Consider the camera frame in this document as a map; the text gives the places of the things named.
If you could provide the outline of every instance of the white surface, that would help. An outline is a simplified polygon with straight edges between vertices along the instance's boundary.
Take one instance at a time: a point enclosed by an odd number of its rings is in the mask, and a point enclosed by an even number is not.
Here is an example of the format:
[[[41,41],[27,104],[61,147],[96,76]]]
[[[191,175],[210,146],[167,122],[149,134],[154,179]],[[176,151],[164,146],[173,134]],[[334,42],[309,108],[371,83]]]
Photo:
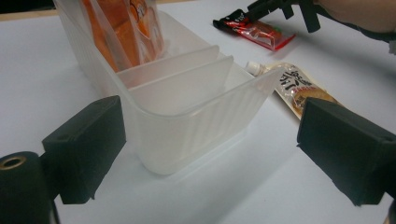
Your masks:
[[[309,35],[298,8],[264,21],[299,34],[273,53],[229,36],[211,22],[252,1],[200,0],[160,5],[220,51],[248,61],[294,63],[343,105],[396,133],[396,58],[386,43],[320,18]],[[0,157],[29,150],[98,94],[82,72],[57,17],[0,22]],[[170,176],[148,172],[123,150],[84,205],[62,205],[62,223],[382,223],[391,198],[355,207],[296,147],[298,120],[272,95],[245,139]]]

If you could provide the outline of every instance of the black object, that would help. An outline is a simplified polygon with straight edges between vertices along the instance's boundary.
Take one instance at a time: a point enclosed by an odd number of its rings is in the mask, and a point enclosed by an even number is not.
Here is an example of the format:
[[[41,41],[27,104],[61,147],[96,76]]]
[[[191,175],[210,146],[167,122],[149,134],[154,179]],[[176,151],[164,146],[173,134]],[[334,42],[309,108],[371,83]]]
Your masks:
[[[0,13],[55,9],[52,0],[1,0]]]
[[[94,197],[124,146],[119,96],[85,107],[43,140],[45,153],[0,159],[0,223],[59,223],[53,200],[85,203]]]
[[[396,196],[396,135],[328,101],[308,98],[297,142],[355,205]]]
[[[390,205],[386,221],[387,222],[384,222],[384,224],[396,224],[396,201],[393,201]]]
[[[318,14],[333,21],[337,21],[330,16],[323,7],[314,5],[312,0],[258,0],[247,7],[247,15],[252,21],[256,21],[279,8],[282,9],[285,18],[289,19],[294,15],[293,9],[291,8],[293,4],[298,4],[300,6],[308,33],[313,33],[320,29]],[[340,23],[358,30],[372,39],[383,40],[385,42],[396,40],[396,33],[375,33],[350,23]]]

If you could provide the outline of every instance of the white cap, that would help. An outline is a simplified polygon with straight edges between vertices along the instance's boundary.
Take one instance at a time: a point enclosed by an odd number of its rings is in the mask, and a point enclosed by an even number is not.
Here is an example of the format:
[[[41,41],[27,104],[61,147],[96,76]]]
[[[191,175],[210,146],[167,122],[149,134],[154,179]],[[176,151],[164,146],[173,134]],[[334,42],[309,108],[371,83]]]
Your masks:
[[[261,73],[261,65],[259,63],[247,62],[245,69],[255,77]]]

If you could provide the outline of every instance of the snack package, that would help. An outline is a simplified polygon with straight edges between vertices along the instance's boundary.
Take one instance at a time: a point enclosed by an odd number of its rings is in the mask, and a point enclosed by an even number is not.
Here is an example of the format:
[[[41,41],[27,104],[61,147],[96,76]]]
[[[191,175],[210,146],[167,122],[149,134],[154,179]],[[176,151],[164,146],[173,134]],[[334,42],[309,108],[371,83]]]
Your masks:
[[[149,0],[80,0],[93,42],[115,72],[156,60],[163,37]]]
[[[303,114],[305,100],[308,97],[319,98],[338,103],[329,93],[319,87],[312,78],[297,66],[290,63],[277,63],[265,66],[263,64],[248,62],[246,70],[257,77],[276,67],[286,69],[276,85],[276,92],[285,101],[298,119]]]
[[[270,50],[282,49],[296,36],[262,21],[251,22],[242,9],[237,9],[219,21],[213,20],[213,25],[222,31],[239,34]]]

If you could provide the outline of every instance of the metal ring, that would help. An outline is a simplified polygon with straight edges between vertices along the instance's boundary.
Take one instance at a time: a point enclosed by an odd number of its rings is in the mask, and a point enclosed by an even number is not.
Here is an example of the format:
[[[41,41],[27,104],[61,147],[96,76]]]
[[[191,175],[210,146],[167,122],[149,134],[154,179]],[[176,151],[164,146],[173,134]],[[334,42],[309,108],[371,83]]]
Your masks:
[[[26,157],[24,156],[14,156],[6,160],[0,161],[0,170],[10,170],[14,169],[26,162]]]

